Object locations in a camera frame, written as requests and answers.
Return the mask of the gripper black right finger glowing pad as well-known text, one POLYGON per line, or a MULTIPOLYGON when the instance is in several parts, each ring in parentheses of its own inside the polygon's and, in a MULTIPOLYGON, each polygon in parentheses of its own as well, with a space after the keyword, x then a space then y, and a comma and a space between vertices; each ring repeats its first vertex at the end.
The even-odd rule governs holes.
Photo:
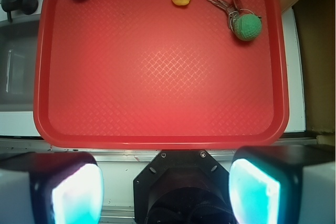
POLYGON ((238 223, 335 223, 335 148, 241 147, 229 197, 238 223))

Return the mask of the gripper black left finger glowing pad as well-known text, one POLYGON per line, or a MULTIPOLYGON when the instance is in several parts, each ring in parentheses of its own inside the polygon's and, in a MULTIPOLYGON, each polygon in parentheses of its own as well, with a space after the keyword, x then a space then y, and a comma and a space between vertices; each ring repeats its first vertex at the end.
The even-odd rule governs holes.
POLYGON ((1 223, 99 223, 102 205, 90 153, 1 154, 1 223))

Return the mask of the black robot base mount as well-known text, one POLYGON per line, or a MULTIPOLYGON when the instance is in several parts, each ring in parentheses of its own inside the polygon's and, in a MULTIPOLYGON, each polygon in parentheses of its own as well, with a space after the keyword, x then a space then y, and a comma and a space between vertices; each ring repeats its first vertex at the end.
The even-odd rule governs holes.
POLYGON ((205 150, 163 150, 133 180, 134 221, 236 223, 228 179, 205 150))

